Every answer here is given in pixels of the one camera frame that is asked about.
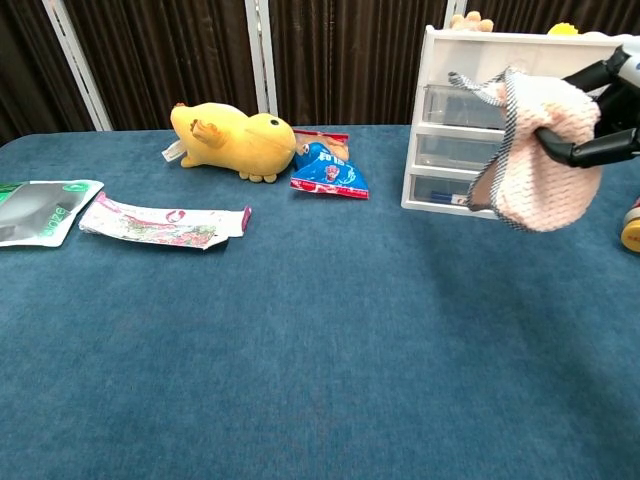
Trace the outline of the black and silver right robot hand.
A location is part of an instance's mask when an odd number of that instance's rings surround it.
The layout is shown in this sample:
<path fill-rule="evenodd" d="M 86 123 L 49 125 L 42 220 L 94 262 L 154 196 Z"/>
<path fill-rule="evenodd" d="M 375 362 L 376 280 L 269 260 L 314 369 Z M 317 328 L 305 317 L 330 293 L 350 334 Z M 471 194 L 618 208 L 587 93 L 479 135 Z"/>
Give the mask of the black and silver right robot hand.
<path fill-rule="evenodd" d="M 582 144 L 570 143 L 548 128 L 535 136 L 552 160 L 570 167 L 591 168 L 639 155 L 639 38 L 623 41 L 606 60 L 595 62 L 567 76 L 565 81 L 584 92 L 602 87 L 597 97 L 600 120 L 595 137 Z"/>

